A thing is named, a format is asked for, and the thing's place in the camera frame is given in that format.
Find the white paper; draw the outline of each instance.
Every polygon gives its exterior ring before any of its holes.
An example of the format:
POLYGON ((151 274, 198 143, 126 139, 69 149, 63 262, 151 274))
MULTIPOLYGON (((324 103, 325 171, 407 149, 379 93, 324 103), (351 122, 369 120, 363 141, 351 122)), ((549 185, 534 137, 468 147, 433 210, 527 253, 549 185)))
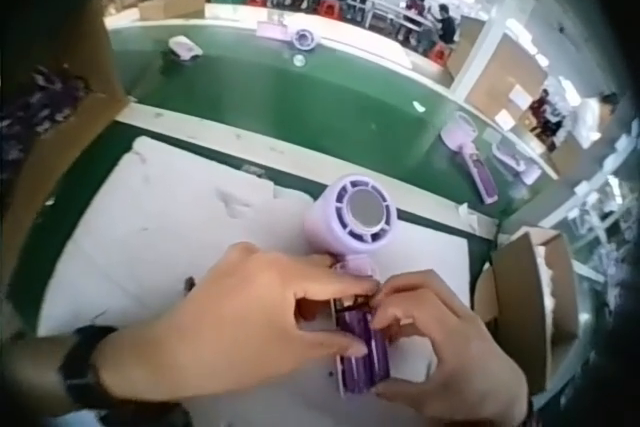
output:
MULTIPOLYGON (((97 315, 113 325, 153 317, 179 301, 186 277, 197 282, 234 242, 309 253, 303 219, 312 202, 301 192, 138 138, 65 246, 43 299, 38 334, 69 332, 97 315)), ((470 304, 464 238, 399 222, 371 257, 382 280, 433 268, 470 304)), ((319 324, 331 327, 329 319, 319 324)), ((436 362, 423 338, 403 339, 390 352, 394 374, 411 380, 425 378, 436 362)), ((409 409, 373 395, 340 399, 329 375, 334 369, 326 359, 256 389, 186 405, 196 427, 424 425, 409 409)))
POLYGON ((533 102, 533 97, 531 97, 520 84, 516 84, 509 93, 509 100, 524 112, 529 108, 531 102, 533 102))
POLYGON ((504 130, 510 130, 514 125, 516 125, 516 121, 513 120, 511 114, 506 110, 502 109, 498 115, 494 117, 496 124, 498 124, 504 130))

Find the cardboard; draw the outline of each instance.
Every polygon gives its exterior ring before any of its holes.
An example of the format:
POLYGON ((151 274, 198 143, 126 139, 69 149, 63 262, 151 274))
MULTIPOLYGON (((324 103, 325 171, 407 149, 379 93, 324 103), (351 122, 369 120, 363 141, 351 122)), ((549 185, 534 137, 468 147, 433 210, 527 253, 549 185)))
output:
POLYGON ((101 1, 92 0, 70 19, 55 50, 42 53, 33 64, 54 69, 66 64, 73 73, 86 78, 95 93, 78 106, 74 117, 36 141, 16 179, 2 226, 2 290, 38 211, 58 180, 129 102, 115 72, 102 13, 101 1))
POLYGON ((206 0, 147 0, 138 5, 140 20, 204 19, 206 0))
MULTIPOLYGON (((467 16, 460 19, 459 41, 447 61, 454 78, 462 70, 484 25, 480 19, 467 16)), ((492 119, 506 110, 517 122, 524 110, 509 98, 514 88, 535 99, 546 79, 547 72, 536 59, 516 40, 503 34, 465 101, 492 119)))
POLYGON ((531 395, 546 390, 578 337, 573 263, 564 236, 542 228, 521 229, 493 255, 476 286, 474 310, 490 324, 500 347, 524 371, 531 395), (545 246, 553 271, 553 333, 546 329, 535 246, 545 246))

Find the watch strap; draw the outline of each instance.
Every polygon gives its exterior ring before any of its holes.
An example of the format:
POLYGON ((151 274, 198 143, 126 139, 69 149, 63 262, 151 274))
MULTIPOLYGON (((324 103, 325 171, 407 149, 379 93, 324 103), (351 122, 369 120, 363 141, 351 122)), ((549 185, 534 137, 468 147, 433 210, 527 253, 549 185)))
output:
POLYGON ((76 342, 65 355, 59 373, 67 395, 79 407, 110 409, 121 403, 102 386, 92 362, 93 353, 100 342, 117 330, 110 326, 88 325, 74 332, 76 342))

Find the finger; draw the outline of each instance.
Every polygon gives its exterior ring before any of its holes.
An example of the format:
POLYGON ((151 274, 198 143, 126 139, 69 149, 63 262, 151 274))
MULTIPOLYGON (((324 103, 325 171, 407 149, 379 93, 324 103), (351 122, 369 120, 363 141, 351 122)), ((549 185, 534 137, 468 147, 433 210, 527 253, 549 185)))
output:
POLYGON ((406 405, 420 411, 422 405, 422 384, 402 379, 388 379, 373 388, 380 398, 396 404, 406 405))
POLYGON ((371 305, 376 306, 385 297, 398 292, 407 292, 427 288, 433 291, 444 305, 458 317, 471 314, 469 307, 464 305, 456 293, 442 280, 434 270, 409 272, 390 277, 372 299, 371 305))
POLYGON ((291 271, 296 299, 331 300, 356 295, 373 295, 378 281, 371 277, 318 269, 299 264, 291 271))
POLYGON ((343 357, 362 357, 368 352, 364 342, 345 332, 300 331, 300 338, 305 357, 309 359, 338 355, 343 357))
POLYGON ((393 322, 414 325, 415 331, 423 337, 429 337, 434 344, 440 343, 444 332, 459 322, 442 302, 427 289, 401 292, 386 298, 378 305, 371 327, 384 329, 393 322))

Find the packaging material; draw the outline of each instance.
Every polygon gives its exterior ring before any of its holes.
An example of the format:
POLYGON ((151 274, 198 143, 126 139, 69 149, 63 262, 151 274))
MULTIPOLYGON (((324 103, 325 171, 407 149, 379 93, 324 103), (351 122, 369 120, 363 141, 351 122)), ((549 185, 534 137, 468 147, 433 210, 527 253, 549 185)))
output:
POLYGON ((524 371, 530 393, 546 390, 579 333, 573 264, 564 236, 537 227, 518 231, 496 250, 493 265, 480 276, 474 310, 524 371), (544 247, 542 266, 537 247, 544 247), (551 275, 541 276, 542 268, 551 275), (550 289, 544 282, 550 282, 550 289), (553 307, 545 302, 550 294, 553 307), (551 327, 547 312, 552 312, 551 327))
POLYGON ((140 20, 204 19, 206 0, 147 0, 138 5, 140 20))
POLYGON ((56 66, 66 64, 71 72, 88 81, 94 93, 84 99, 70 120, 37 140, 25 160, 3 218, 2 288, 10 279, 31 225, 58 180, 128 104, 115 72, 102 14, 101 1, 92 0, 69 21, 55 51, 36 56, 39 58, 35 59, 34 66, 55 70, 56 66))

